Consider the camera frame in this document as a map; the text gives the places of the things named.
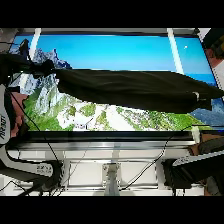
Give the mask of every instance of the white label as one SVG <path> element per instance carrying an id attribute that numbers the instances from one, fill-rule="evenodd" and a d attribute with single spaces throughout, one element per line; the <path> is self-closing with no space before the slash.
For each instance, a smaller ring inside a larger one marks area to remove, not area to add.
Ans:
<path id="1" fill-rule="evenodd" d="M 53 168 L 50 164 L 41 163 L 37 165 L 37 173 L 41 175 L 50 176 L 53 173 Z"/>

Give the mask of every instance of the tv screen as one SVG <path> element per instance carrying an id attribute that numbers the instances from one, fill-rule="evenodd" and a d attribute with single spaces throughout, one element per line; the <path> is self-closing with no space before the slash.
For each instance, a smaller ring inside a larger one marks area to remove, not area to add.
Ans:
<path id="1" fill-rule="evenodd" d="M 17 36 L 14 42 L 20 44 L 25 38 L 30 45 L 33 36 Z M 199 39 L 175 40 L 184 74 L 217 87 Z M 10 52 L 18 53 L 18 47 L 12 46 Z M 164 36 L 41 35 L 33 61 L 46 59 L 65 69 L 177 72 L 169 38 Z M 12 85 L 19 85 L 23 79 L 21 75 Z M 192 124 L 224 124 L 222 99 L 212 100 L 212 111 L 162 113 L 83 102 L 60 93 L 57 83 L 55 74 L 39 79 L 29 75 L 21 89 L 29 95 L 24 102 L 26 113 L 43 131 L 177 131 Z M 28 125 L 31 131 L 36 130 L 31 122 Z"/>

